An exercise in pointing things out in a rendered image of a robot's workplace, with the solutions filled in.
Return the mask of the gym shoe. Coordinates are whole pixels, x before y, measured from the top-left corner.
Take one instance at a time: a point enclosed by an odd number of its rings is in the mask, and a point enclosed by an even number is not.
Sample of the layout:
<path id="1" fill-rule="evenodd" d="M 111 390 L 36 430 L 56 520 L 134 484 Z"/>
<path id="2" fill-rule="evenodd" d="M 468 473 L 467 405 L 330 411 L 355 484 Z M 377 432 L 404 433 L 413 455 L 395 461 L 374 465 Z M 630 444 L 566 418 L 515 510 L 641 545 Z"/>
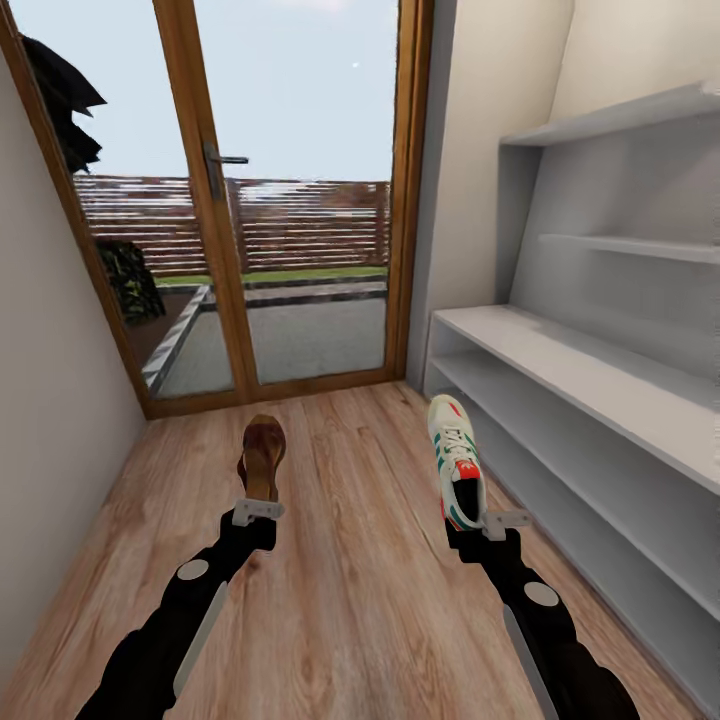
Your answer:
<path id="1" fill-rule="evenodd" d="M 441 511 L 457 531 L 487 528 L 485 478 L 472 424 L 462 404 L 449 394 L 429 403 L 428 432 L 435 446 L 442 483 Z"/>

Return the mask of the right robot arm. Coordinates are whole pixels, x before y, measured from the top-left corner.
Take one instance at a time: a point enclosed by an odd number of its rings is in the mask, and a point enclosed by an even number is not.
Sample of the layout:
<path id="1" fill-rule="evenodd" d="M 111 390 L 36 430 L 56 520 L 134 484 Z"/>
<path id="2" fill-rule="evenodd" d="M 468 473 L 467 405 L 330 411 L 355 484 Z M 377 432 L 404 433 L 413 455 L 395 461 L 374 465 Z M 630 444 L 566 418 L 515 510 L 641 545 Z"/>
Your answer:
<path id="1" fill-rule="evenodd" d="M 481 563 L 503 600 L 503 618 L 545 720 L 640 720 L 620 679 L 599 667 L 577 641 L 561 596 L 521 561 L 526 509 L 487 511 L 487 528 L 457 531 L 445 519 L 449 545 L 463 563 Z"/>

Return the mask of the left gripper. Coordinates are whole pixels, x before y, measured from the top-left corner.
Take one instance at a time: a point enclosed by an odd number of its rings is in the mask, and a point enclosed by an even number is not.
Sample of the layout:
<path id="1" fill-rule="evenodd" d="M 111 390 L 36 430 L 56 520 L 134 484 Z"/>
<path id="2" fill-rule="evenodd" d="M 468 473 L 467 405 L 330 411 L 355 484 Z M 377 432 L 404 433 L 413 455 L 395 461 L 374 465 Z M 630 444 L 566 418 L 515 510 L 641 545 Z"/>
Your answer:
<path id="1" fill-rule="evenodd" d="M 277 522 L 256 518 L 246 527 L 232 524 L 233 513 L 225 513 L 220 520 L 220 540 L 232 540 L 242 550 L 242 564 L 255 549 L 272 551 L 276 545 Z"/>

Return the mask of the sandal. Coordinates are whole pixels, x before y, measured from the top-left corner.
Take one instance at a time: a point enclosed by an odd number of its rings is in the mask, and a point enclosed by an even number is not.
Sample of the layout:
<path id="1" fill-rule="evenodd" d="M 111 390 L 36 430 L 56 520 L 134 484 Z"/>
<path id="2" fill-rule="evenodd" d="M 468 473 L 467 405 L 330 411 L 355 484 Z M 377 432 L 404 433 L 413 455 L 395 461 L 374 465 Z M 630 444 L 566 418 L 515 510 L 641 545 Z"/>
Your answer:
<path id="1" fill-rule="evenodd" d="M 281 424 L 272 415 L 259 413 L 246 426 L 243 453 L 237 463 L 245 497 L 261 501 L 276 501 L 279 491 L 275 475 L 286 453 L 286 439 Z"/>

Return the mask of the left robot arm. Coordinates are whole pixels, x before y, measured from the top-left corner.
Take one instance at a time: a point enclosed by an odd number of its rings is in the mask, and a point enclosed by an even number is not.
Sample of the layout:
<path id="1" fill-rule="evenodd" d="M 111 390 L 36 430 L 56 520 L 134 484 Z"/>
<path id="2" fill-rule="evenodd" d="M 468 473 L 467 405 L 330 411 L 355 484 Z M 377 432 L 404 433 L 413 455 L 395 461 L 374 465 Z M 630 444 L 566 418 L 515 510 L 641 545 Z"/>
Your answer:
<path id="1" fill-rule="evenodd" d="M 181 565 L 160 608 L 127 633 L 101 686 L 74 720 L 162 720 L 182 693 L 220 615 L 228 583 L 255 549 L 272 551 L 285 506 L 239 498 L 220 520 L 220 539 Z"/>

